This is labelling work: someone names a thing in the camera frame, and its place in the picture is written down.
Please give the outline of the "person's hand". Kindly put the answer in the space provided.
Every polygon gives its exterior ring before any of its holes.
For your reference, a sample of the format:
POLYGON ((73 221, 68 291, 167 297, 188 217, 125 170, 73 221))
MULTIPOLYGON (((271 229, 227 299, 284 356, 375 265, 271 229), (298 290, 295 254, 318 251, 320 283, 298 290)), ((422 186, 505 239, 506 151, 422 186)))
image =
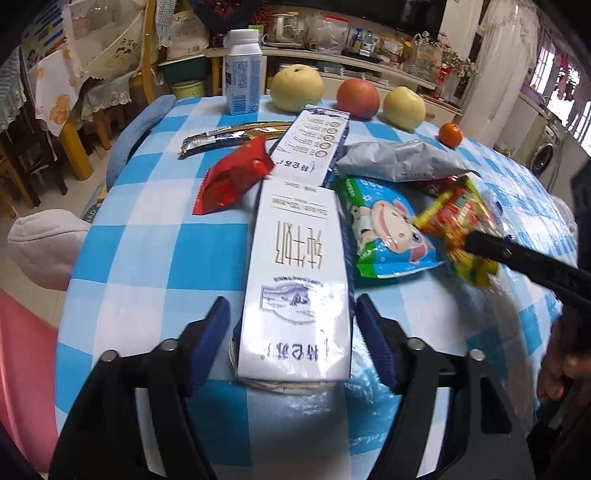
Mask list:
POLYGON ((551 330, 537 381, 537 398, 542 404, 559 400, 565 392, 565 378, 590 378, 590 355, 567 354, 561 340, 566 330, 563 318, 551 330))

